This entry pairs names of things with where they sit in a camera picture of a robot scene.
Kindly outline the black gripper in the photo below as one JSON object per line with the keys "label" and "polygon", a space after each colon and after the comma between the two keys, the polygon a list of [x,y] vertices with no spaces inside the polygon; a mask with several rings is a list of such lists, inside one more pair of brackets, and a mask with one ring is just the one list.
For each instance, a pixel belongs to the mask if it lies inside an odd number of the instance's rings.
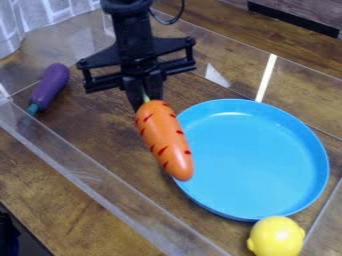
{"label": "black gripper", "polygon": [[147,96],[162,100],[168,76],[196,69],[196,39],[156,37],[147,12],[111,18],[115,43],[81,59],[77,67],[83,72],[87,93],[125,88],[131,107],[138,111],[145,103],[145,87]]}

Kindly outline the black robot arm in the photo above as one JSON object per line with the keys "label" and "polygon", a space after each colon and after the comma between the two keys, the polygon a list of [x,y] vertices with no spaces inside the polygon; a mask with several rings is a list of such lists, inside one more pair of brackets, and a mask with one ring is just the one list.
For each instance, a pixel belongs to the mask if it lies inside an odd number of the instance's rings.
{"label": "black robot arm", "polygon": [[111,16],[115,43],[103,51],[78,61],[87,93],[121,88],[126,91],[134,111],[145,97],[161,100],[168,77],[196,69],[196,39],[158,38],[153,35],[150,16],[162,24],[173,24],[152,11],[153,0],[101,0]]}

